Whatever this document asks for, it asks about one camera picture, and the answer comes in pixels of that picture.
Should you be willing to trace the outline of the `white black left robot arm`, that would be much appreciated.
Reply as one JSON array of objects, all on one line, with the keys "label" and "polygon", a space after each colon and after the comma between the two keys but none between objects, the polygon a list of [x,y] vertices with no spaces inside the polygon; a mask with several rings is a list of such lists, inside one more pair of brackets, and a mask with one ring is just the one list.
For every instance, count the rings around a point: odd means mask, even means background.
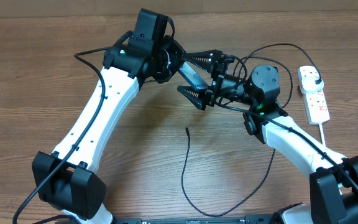
[{"label": "white black left robot arm", "polygon": [[39,152],[32,171],[39,198],[62,214],[57,223],[112,223],[104,206],[106,184],[97,170],[106,143],[146,79],[165,83],[183,63],[183,51],[166,34],[170,17],[142,9],[134,30],[103,49],[98,84],[76,123],[55,149]]}]

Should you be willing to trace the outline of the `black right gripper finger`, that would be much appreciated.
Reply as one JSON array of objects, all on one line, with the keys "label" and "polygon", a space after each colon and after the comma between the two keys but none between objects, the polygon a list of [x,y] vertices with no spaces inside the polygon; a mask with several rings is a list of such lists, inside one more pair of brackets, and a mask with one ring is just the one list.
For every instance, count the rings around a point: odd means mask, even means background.
[{"label": "black right gripper finger", "polygon": [[183,58],[187,62],[196,65],[208,73],[211,73],[215,63],[221,58],[222,54],[222,51],[214,49],[203,52],[185,53]]},{"label": "black right gripper finger", "polygon": [[211,95],[206,90],[196,90],[191,86],[177,86],[177,91],[199,110],[204,111],[211,100]]}]

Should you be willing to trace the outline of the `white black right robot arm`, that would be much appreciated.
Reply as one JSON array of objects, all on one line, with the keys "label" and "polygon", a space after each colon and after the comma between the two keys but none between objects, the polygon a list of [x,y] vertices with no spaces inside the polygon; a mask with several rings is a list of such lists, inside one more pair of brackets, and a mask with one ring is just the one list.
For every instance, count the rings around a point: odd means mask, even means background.
[{"label": "white black right robot arm", "polygon": [[247,132],[281,152],[309,180],[310,202],[280,209],[271,223],[358,223],[358,156],[330,150],[288,115],[277,100],[280,62],[263,58],[251,72],[245,63],[218,50],[185,54],[180,73],[188,85],[178,91],[199,110],[231,109],[234,101],[245,104]]}]

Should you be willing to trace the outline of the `blue Galaxy smartphone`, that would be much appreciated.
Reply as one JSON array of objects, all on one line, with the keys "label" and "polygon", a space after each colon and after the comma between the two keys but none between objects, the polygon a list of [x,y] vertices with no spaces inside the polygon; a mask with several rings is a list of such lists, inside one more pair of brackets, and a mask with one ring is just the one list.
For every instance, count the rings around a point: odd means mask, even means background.
[{"label": "blue Galaxy smartphone", "polygon": [[178,72],[196,91],[205,91],[208,89],[208,84],[186,62],[182,64]]}]

